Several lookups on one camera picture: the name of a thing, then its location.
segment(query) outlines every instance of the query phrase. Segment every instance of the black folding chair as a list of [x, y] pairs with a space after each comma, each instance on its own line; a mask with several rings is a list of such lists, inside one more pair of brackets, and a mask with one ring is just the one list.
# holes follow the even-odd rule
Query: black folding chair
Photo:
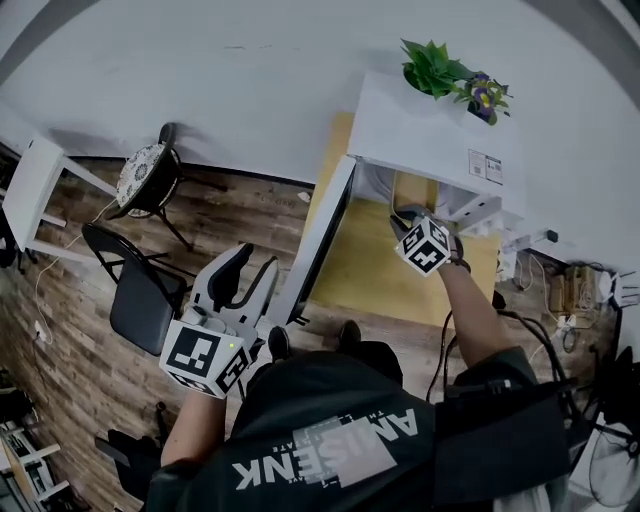
[[[85, 224], [82, 235], [118, 285], [111, 307], [111, 327], [142, 350], [160, 355], [169, 323], [179, 313], [182, 299], [191, 287], [182, 276], [152, 262], [191, 277], [195, 275], [160, 261], [167, 253], [143, 255], [129, 240], [102, 226]], [[108, 262], [103, 254], [115, 254], [122, 259]], [[113, 270], [120, 265], [122, 271], [117, 277]]]

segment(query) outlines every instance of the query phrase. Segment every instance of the chair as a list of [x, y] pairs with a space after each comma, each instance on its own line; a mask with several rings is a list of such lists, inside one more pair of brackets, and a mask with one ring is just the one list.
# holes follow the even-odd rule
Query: chair
[[167, 440], [167, 427], [162, 418], [164, 409], [162, 402], [156, 405], [160, 447], [150, 437], [134, 439], [118, 430], [109, 430], [108, 440], [100, 437], [94, 439], [96, 448], [114, 460], [120, 485], [125, 492], [141, 501], [147, 499], [151, 477], [160, 469], [162, 447]]
[[176, 130], [175, 123], [165, 124], [157, 144], [142, 148], [127, 161], [118, 180], [118, 204], [106, 212], [105, 218], [111, 220], [129, 215], [140, 219], [157, 215], [187, 250], [192, 251], [193, 246], [167, 219], [166, 205], [175, 195], [178, 185], [185, 181], [221, 192], [226, 192], [227, 187], [184, 176], [180, 157], [173, 148]]
[[[100, 263], [117, 283], [111, 307], [111, 327], [123, 338], [142, 350], [158, 356], [174, 314], [178, 314], [184, 294], [191, 287], [185, 279], [152, 262], [194, 274], [159, 261], [167, 253], [144, 256], [123, 236], [95, 224], [85, 224], [82, 235]], [[103, 254], [116, 254], [122, 259], [107, 262]], [[122, 265], [120, 277], [113, 272]]]

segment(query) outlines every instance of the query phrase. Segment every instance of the glove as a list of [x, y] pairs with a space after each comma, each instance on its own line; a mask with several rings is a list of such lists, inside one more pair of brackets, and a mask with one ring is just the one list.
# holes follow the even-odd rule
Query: glove
[[440, 219], [435, 217], [429, 210], [419, 204], [410, 204], [402, 206], [395, 210], [397, 215], [389, 216], [391, 229], [398, 241], [402, 240], [412, 228], [420, 224], [424, 218], [429, 218], [434, 224], [442, 228], [449, 235], [449, 251], [451, 253], [450, 262], [458, 265], [471, 272], [471, 266], [464, 260], [464, 247], [462, 241], [457, 234], [452, 233], [449, 228]]

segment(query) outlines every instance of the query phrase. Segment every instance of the green plant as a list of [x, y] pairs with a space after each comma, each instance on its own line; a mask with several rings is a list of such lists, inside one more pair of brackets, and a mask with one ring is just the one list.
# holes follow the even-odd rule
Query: green plant
[[470, 80], [474, 75], [459, 60], [449, 59], [446, 44], [436, 46], [429, 41], [423, 46], [404, 39], [402, 42], [406, 46], [404, 52], [411, 59], [404, 63], [404, 77], [414, 88], [436, 100], [453, 91], [455, 82]]
[[458, 93], [454, 103], [468, 101], [469, 111], [491, 126], [498, 122], [498, 112], [510, 117], [505, 110], [509, 108], [509, 104], [504, 100], [505, 97], [513, 98], [508, 94], [509, 86], [499, 84], [482, 71], [467, 80], [464, 87], [455, 85], [453, 91]]

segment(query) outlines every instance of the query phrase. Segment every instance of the purple flower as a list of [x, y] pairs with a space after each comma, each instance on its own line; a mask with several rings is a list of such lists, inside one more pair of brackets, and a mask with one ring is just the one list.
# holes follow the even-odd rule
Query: purple flower
[[489, 75], [487, 75], [486, 73], [476, 73], [473, 77], [474, 82], [488, 82], [489, 80]]
[[473, 92], [473, 97], [478, 103], [478, 111], [483, 115], [489, 115], [495, 107], [495, 98], [486, 87], [478, 87]]

